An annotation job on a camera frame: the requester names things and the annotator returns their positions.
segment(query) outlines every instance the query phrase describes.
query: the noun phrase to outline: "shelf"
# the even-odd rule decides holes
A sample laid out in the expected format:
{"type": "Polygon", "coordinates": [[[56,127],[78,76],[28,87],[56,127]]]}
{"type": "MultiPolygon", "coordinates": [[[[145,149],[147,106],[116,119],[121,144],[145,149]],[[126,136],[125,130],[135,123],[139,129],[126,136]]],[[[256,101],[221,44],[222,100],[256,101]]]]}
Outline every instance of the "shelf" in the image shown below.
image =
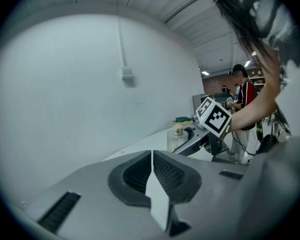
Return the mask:
{"type": "Polygon", "coordinates": [[[264,76],[257,76],[257,77],[251,77],[250,80],[252,80],[252,79],[263,79],[263,78],[265,78],[265,77],[264,76]]]}

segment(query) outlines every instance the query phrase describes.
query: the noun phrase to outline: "fluorescent light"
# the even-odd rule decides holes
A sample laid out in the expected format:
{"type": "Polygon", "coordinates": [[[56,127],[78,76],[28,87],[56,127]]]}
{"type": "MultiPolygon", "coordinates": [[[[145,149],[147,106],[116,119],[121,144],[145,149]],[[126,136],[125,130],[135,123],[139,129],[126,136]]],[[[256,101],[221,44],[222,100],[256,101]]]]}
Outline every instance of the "fluorescent light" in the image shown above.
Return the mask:
{"type": "Polygon", "coordinates": [[[247,60],[247,62],[245,63],[244,67],[248,67],[249,63],[250,63],[251,60],[247,60]]]}

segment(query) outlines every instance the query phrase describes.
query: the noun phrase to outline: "brown wall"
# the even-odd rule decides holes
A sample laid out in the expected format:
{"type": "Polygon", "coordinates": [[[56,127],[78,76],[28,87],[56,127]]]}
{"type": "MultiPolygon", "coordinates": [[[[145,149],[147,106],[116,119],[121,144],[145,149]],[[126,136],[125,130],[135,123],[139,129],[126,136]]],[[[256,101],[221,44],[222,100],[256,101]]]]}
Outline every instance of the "brown wall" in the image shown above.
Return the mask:
{"type": "MultiPolygon", "coordinates": [[[[260,68],[247,70],[247,73],[250,77],[262,77],[264,75],[260,68]]],[[[223,85],[226,85],[226,87],[231,90],[231,93],[235,93],[235,84],[240,84],[236,77],[227,74],[203,78],[202,83],[205,94],[220,93],[223,85]]]]}

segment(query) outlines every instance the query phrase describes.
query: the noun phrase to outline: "white ceiling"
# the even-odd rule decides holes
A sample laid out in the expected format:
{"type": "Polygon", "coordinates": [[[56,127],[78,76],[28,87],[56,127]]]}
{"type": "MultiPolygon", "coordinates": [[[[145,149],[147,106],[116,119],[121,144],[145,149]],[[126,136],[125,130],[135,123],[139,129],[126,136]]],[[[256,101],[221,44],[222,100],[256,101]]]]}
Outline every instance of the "white ceiling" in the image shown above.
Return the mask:
{"type": "MultiPolygon", "coordinates": [[[[11,15],[11,23],[36,12],[69,3],[113,0],[23,0],[11,15]]],[[[202,70],[224,74],[237,63],[244,64],[246,54],[213,0],[116,0],[117,4],[146,13],[186,38],[202,70]]]]}

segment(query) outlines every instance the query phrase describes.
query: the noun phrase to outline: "black textured grip pad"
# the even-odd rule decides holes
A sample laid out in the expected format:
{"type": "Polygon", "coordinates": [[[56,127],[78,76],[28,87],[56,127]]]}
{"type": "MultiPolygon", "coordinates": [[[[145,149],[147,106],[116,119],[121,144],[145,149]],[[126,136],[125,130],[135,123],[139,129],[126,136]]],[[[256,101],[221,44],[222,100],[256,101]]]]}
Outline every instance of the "black textured grip pad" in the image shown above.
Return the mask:
{"type": "Polygon", "coordinates": [[[109,174],[108,185],[125,204],[150,208],[151,200],[145,195],[150,174],[151,151],[144,151],[115,167],[109,174]]]}
{"type": "Polygon", "coordinates": [[[158,150],[153,151],[153,168],[172,205],[189,202],[201,186],[201,176],[195,169],[158,150]]]}

